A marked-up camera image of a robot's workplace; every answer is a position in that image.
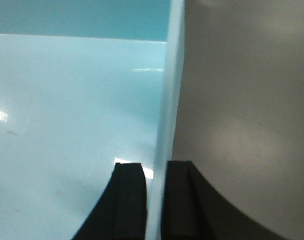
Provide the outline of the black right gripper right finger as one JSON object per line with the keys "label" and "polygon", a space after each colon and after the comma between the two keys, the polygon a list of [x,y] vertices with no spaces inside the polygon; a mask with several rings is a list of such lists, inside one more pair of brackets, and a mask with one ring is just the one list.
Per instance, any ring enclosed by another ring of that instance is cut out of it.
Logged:
{"label": "black right gripper right finger", "polygon": [[163,240],[281,240],[225,199],[191,161],[167,163]]}

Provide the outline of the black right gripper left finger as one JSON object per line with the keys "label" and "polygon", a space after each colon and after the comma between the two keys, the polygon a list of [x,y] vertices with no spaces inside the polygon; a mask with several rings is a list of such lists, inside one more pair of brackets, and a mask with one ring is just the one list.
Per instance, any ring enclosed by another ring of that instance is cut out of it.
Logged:
{"label": "black right gripper left finger", "polygon": [[146,221],[143,168],[140,163],[117,163],[103,194],[73,239],[143,240]]}

